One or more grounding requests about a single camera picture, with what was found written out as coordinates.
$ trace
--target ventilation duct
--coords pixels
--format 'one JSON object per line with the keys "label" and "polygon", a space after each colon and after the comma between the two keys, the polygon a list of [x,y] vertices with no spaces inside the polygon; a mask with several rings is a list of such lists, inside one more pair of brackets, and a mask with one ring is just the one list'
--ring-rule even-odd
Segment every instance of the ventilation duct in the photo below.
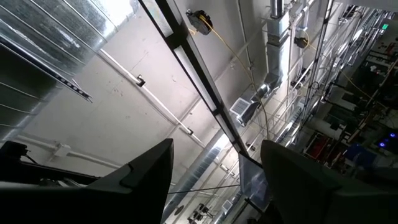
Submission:
{"label": "ventilation duct", "polygon": [[235,120],[241,126],[246,126],[253,117],[254,112],[260,106],[259,99],[266,99],[271,96],[280,87],[282,82],[287,79],[289,74],[289,13],[279,15],[279,11],[283,12],[283,9],[278,6],[280,4],[283,6],[283,2],[276,0],[274,3],[271,8],[277,17],[272,17],[267,23],[269,73],[266,75],[264,81],[256,87],[259,93],[258,96],[254,89],[248,88],[230,109],[230,112],[234,114]]}
{"label": "ventilation duct", "polygon": [[[290,117],[289,119],[289,123],[286,124],[278,133],[278,137],[275,137],[273,139],[273,141],[281,144],[281,145],[286,145],[285,142],[291,142],[291,137],[297,133],[299,125],[296,123],[296,121],[298,120],[298,118],[300,117],[301,113],[303,110],[303,104],[302,102],[300,102],[300,100],[298,100],[298,104],[296,106],[296,109],[293,113],[293,115]],[[227,215],[230,213],[230,211],[232,210],[232,208],[239,202],[239,199],[242,196],[242,191],[239,188],[238,190],[236,190],[236,193],[233,194],[233,196],[231,197],[231,208],[226,212],[224,210],[220,210],[214,217],[213,221],[211,222],[211,224],[220,224],[222,223],[225,218],[227,217]]]}
{"label": "ventilation duct", "polygon": [[[227,143],[229,143],[229,139],[224,134],[224,131],[220,129],[195,161],[193,161],[192,165],[180,178],[178,183],[175,184],[173,192],[188,192],[191,190]],[[160,223],[164,223],[166,221],[187,194],[188,193],[173,194],[167,199],[166,206],[163,210],[162,221]]]}
{"label": "ventilation duct", "polygon": [[[3,0],[0,38],[72,81],[138,7],[136,0]],[[11,54],[0,44],[3,55]],[[0,146],[62,89],[50,76],[12,62],[0,62]]]}

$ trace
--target black metal beam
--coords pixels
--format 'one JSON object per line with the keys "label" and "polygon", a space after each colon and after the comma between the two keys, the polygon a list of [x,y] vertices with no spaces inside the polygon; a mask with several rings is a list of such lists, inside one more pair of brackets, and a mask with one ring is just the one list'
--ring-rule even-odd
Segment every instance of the black metal beam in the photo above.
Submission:
{"label": "black metal beam", "polygon": [[[216,85],[199,54],[199,50],[197,49],[192,37],[188,34],[189,31],[183,19],[181,19],[181,21],[178,21],[177,19],[182,16],[178,12],[177,7],[175,5],[171,5],[173,1],[169,3],[167,0],[155,0],[162,13],[161,16],[164,16],[172,30],[172,34],[169,34],[168,36],[165,36],[160,28],[160,25],[156,22],[155,18],[152,17],[143,0],[138,1],[151,19],[152,23],[155,25],[156,29],[159,31],[166,44],[169,46],[170,51],[173,53],[180,66],[183,68],[183,71],[188,76],[193,86],[199,92],[212,115],[215,117],[218,124],[231,141],[235,150],[241,154],[244,154],[245,156],[248,156],[246,146],[244,145],[233,123],[233,120],[231,119],[229,112],[225,107],[220,94],[218,93]],[[181,55],[176,54],[175,50],[177,48],[184,52],[186,58],[182,58]],[[185,64],[188,63],[195,72],[188,72],[188,68],[184,66],[182,60],[184,60]]]}

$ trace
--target white ceiling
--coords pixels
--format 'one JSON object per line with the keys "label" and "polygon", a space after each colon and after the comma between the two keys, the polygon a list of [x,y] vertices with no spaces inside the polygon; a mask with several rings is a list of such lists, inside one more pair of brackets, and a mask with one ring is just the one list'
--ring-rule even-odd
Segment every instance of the white ceiling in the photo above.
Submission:
{"label": "white ceiling", "polygon": [[[249,38],[259,27],[261,17],[264,17],[266,13],[265,7],[269,3],[261,0],[241,2]],[[243,46],[243,32],[236,1],[176,0],[176,3],[182,12],[187,9],[206,11],[211,16],[215,29],[233,49],[238,50]],[[308,30],[310,37],[313,37],[314,33],[320,29],[323,16],[321,13],[319,15],[320,8],[315,3],[310,10]],[[336,13],[331,23],[336,23],[339,15],[339,12]],[[333,25],[330,25],[327,36],[332,33],[334,33]],[[193,38],[212,77],[219,77],[216,85],[224,102],[230,107],[249,86],[248,78],[238,63],[229,62],[232,58],[231,52],[215,35],[196,34]],[[253,72],[256,80],[264,78],[266,73],[265,43],[266,34],[261,32],[249,46],[251,60],[254,61]],[[182,122],[194,131],[204,145],[220,128],[201,100],[194,109],[188,110],[198,99],[198,93],[143,10],[139,10],[136,17],[131,19],[105,45],[104,49],[132,74],[142,75],[146,81],[146,87],[176,117],[181,119],[188,113]],[[308,49],[307,52],[308,55],[304,57],[305,65],[313,60],[315,51]],[[247,64],[245,52],[241,58]],[[133,160],[164,138],[173,138],[175,158],[172,182],[178,181],[201,152],[201,146],[182,130],[172,132],[175,125],[167,121],[148,103],[149,96],[143,95],[140,90],[125,81],[98,57],[93,58],[75,80],[93,96],[93,103],[64,89],[28,125],[22,133],[23,136],[49,144],[61,142],[69,145],[73,151],[116,165]],[[278,94],[270,100],[266,106],[268,113],[273,113],[286,96],[287,87],[288,82],[285,82]],[[260,122],[264,124],[263,115],[260,117],[262,118]],[[257,124],[251,124],[243,136],[243,141],[252,141],[259,130],[260,127]],[[30,144],[29,148],[34,159],[49,166],[93,175],[106,175],[114,170],[74,157],[53,158],[48,149],[46,151],[45,147],[37,147],[37,144]],[[227,167],[231,167],[236,160],[236,153],[233,150],[231,152],[224,161]],[[225,172],[218,168],[205,187],[216,186],[224,175]],[[205,177],[195,187],[200,187]]]}

